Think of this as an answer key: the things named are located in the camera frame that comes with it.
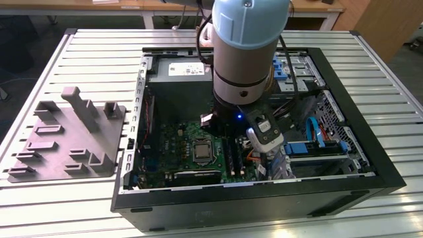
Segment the wire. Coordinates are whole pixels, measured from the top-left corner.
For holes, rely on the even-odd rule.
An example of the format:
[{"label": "wire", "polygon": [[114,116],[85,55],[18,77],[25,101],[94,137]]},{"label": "wire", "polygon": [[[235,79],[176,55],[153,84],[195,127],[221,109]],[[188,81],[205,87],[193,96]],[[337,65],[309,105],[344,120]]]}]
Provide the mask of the wire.
[{"label": "wire", "polygon": [[292,80],[292,84],[293,84],[295,95],[293,95],[293,98],[273,111],[273,116],[276,119],[283,117],[284,115],[287,115],[289,113],[291,109],[293,108],[293,106],[299,100],[297,82],[296,82],[296,76],[295,76],[295,71],[293,71],[293,67],[292,67],[292,61],[291,61],[289,52],[288,52],[281,35],[279,35],[279,41],[280,41],[283,52],[284,52],[285,62],[288,64],[288,68],[289,68],[289,75],[291,75],[291,80]]},{"label": "wire", "polygon": [[323,138],[324,138],[324,140],[331,140],[331,138],[329,138],[329,136],[328,136],[328,134],[327,134],[327,132],[325,132],[325,130],[324,130],[323,125],[319,125],[319,127],[320,127],[320,130],[321,130],[321,133],[323,133]]},{"label": "wire", "polygon": [[6,82],[0,83],[0,85],[4,85],[6,83],[10,83],[10,82],[14,82],[14,81],[18,81],[18,80],[37,80],[37,78],[16,78],[16,79],[10,79]]},{"label": "wire", "polygon": [[275,77],[275,67],[271,65],[269,79],[268,79],[268,81],[267,81],[267,86],[265,86],[265,89],[264,89],[265,92],[272,88],[272,85],[273,85],[273,77]]},{"label": "wire", "polygon": [[197,18],[199,18],[199,14],[200,14],[200,9],[197,10],[197,14],[196,14],[196,20],[193,22],[193,29],[196,28],[197,26]]},{"label": "wire", "polygon": [[187,16],[187,19],[185,19],[184,23],[181,24],[181,26],[185,26],[189,17],[191,17],[191,16]]},{"label": "wire", "polygon": [[207,23],[211,21],[211,18],[212,18],[212,14],[207,17],[207,19],[204,20],[203,24],[200,25],[200,28],[199,28],[199,31],[197,31],[197,37],[196,37],[196,50],[197,50],[197,56],[199,56],[199,59],[200,61],[204,63],[205,62],[205,59],[201,55],[201,52],[200,52],[200,35],[201,35],[201,31],[204,30],[204,27],[207,25]]},{"label": "wire", "polygon": [[197,6],[199,6],[199,9],[201,11],[201,19],[205,20],[205,16],[204,16],[204,11],[203,11],[203,6],[200,4],[201,1],[197,1]]},{"label": "wire", "polygon": [[185,9],[187,9],[187,5],[184,5],[182,15],[180,16],[180,20],[178,20],[177,28],[181,26],[181,23],[182,23],[182,20],[184,20]]},{"label": "wire", "polygon": [[293,17],[295,8],[293,8],[292,0],[289,0],[289,4],[291,4],[291,17]]},{"label": "wire", "polygon": [[146,99],[145,99],[145,117],[146,117],[146,130],[145,130],[145,136],[144,136],[141,145],[138,147],[138,150],[141,150],[141,148],[144,146],[144,143],[145,143],[145,140],[146,140],[146,137],[148,137],[148,133],[149,133],[149,116],[148,116],[148,101],[146,101]]},{"label": "wire", "polygon": [[252,161],[261,161],[260,157],[251,157],[253,152],[253,149],[249,151],[248,155],[247,155],[247,160],[252,160]]},{"label": "wire", "polygon": [[295,75],[295,71],[293,71],[293,67],[292,67],[292,61],[291,61],[291,56],[289,56],[289,52],[288,52],[288,48],[285,47],[285,43],[283,40],[281,35],[279,35],[279,41],[281,44],[281,48],[284,51],[284,57],[285,57],[285,62],[288,64],[288,68],[289,68],[289,74],[291,74],[291,80],[292,80],[292,84],[293,84],[293,93],[295,93],[295,100],[297,101],[299,99],[299,92],[297,92],[297,82],[296,82],[296,75]]},{"label": "wire", "polygon": [[12,72],[6,71],[5,69],[0,68],[0,70],[5,73],[8,73],[9,75],[12,75],[14,78],[20,78],[20,76],[17,74],[13,74]]}]

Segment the floor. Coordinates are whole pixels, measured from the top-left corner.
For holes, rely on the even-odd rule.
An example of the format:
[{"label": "floor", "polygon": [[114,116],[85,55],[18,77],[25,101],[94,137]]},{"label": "floor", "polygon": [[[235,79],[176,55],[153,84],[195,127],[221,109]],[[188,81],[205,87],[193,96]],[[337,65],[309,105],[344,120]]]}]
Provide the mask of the floor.
[{"label": "floor", "polygon": [[[44,16],[32,16],[30,20],[38,33],[38,39],[26,45],[34,59],[34,65],[18,74],[10,74],[0,69],[0,84],[9,79],[36,79],[40,76],[66,28],[142,29],[142,20],[137,16],[60,16],[57,18],[58,23],[53,26]],[[177,25],[178,20],[180,17],[173,19],[154,17],[154,27],[157,29],[169,29],[173,25]],[[192,29],[193,25],[195,17],[185,18],[180,29]],[[419,102],[423,103],[423,84],[420,82],[420,76],[423,75],[423,53],[412,52],[404,46],[388,66]],[[0,102],[0,142],[13,123],[34,82],[36,80],[33,79],[25,79],[1,85],[1,88],[10,95],[10,99],[8,102]]]}]

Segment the wooden desk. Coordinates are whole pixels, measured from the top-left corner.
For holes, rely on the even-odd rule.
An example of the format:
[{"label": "wooden desk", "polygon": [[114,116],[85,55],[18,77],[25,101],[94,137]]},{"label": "wooden desk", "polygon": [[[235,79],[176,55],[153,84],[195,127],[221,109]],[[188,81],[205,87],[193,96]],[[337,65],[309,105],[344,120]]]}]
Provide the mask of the wooden desk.
[{"label": "wooden desk", "polygon": [[423,21],[423,0],[339,0],[347,11],[333,30],[355,30],[388,62]]},{"label": "wooden desk", "polygon": [[[153,16],[181,15],[182,6],[160,0],[120,0],[113,4],[92,4],[92,0],[0,0],[2,15],[137,15],[142,16],[145,29],[153,29]],[[345,9],[335,0],[332,5],[320,0],[293,0],[295,18],[324,18],[320,30],[331,30],[340,12]],[[197,9],[187,7],[185,16]]]}]

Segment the metal table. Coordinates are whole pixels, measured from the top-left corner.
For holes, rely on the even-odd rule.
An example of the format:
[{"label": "metal table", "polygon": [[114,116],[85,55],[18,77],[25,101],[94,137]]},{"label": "metal table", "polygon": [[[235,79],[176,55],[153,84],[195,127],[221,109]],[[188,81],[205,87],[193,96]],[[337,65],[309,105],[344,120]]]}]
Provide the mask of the metal table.
[{"label": "metal table", "polygon": [[[332,217],[141,234],[109,212],[114,176],[12,184],[1,173],[0,237],[174,237],[174,233],[181,237],[421,236],[421,106],[361,37],[321,31],[287,31],[283,36],[289,47],[321,48],[404,177],[404,188]],[[21,139],[37,119],[32,111],[40,100],[64,104],[62,87],[77,86],[82,99],[94,104],[116,100],[129,107],[142,47],[182,46],[195,46],[192,30],[77,30],[65,34],[0,146],[0,172],[14,163],[12,154],[24,146]]]}]

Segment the white label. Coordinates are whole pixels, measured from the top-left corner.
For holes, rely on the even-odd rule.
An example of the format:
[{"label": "white label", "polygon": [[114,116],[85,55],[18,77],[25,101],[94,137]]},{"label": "white label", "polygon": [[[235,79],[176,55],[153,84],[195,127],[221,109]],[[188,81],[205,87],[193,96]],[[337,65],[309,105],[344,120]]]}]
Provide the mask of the white label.
[{"label": "white label", "polygon": [[204,75],[204,64],[196,63],[170,63],[169,76]]},{"label": "white label", "polygon": [[138,6],[121,6],[121,9],[140,9]]},{"label": "white label", "polygon": [[265,168],[263,167],[263,165],[259,165],[257,170],[263,175],[265,175]]}]

